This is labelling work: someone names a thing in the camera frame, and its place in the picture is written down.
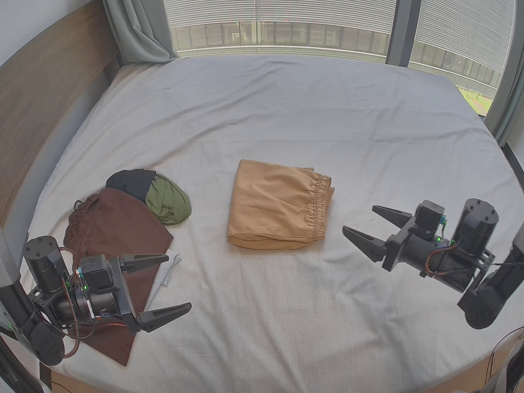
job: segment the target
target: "green lawn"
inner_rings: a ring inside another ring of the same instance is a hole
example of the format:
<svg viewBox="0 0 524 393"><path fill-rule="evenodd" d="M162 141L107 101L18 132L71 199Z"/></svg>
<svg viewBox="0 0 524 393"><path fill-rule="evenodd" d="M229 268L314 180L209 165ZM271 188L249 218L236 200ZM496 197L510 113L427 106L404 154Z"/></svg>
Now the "green lawn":
<svg viewBox="0 0 524 393"><path fill-rule="evenodd" d="M485 116L488 113L489 107L493 102L492 99L489 99L488 97L472 90L467 90L464 88L458 88L458 90L462 93L464 99L468 101L477 114Z"/></svg>

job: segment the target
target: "curtain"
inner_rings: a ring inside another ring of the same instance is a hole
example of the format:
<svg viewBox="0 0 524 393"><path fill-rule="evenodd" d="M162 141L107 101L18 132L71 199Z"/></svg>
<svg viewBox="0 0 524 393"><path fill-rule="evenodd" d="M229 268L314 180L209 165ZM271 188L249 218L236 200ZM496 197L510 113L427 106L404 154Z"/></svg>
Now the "curtain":
<svg viewBox="0 0 524 393"><path fill-rule="evenodd" d="M514 30L506 68L484 124L503 146L524 103L524 0L515 0Z"/></svg>
<svg viewBox="0 0 524 393"><path fill-rule="evenodd" d="M102 0L124 64L168 62L173 49L163 0Z"/></svg>

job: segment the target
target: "folded tan shorts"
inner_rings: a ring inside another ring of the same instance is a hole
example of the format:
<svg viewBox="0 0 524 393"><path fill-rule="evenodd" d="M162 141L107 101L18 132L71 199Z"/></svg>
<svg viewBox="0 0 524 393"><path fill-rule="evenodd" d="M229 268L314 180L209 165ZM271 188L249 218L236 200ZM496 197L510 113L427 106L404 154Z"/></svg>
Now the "folded tan shorts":
<svg viewBox="0 0 524 393"><path fill-rule="evenodd" d="M227 241L249 249L297 249L324 239L335 188L312 168L241 160Z"/></svg>

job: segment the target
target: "bed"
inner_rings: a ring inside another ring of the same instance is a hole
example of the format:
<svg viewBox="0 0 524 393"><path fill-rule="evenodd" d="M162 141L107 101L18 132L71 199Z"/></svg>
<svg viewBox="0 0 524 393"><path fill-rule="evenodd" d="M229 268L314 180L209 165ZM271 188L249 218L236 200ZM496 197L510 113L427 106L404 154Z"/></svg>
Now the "bed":
<svg viewBox="0 0 524 393"><path fill-rule="evenodd" d="M242 158L331 176L325 240L283 252L227 244ZM191 217L168 227L182 261L150 307L193 308L139 333L127 367L82 344L54 368L102 390L415 392L481 361L522 324L522 287L477 331L458 292L407 265L386 272L341 232L349 225L386 239L395 228L372 205L413 211L429 199L445 206L451 233L466 199L477 197L501 217L488 248L506 257L524 195L445 77L315 56L124 67L58 161L29 236L62 240L75 201L132 168L160 171L191 199ZM21 273L27 289L25 264Z"/></svg>

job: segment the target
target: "green garment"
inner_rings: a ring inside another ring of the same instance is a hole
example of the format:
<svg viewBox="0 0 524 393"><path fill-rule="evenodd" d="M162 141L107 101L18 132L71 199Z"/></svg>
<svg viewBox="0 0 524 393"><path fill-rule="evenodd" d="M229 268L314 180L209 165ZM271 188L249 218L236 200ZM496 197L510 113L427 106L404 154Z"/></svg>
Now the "green garment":
<svg viewBox="0 0 524 393"><path fill-rule="evenodd" d="M180 224L191 215L191 203L184 191L158 173L147 191L146 205L166 226Z"/></svg>

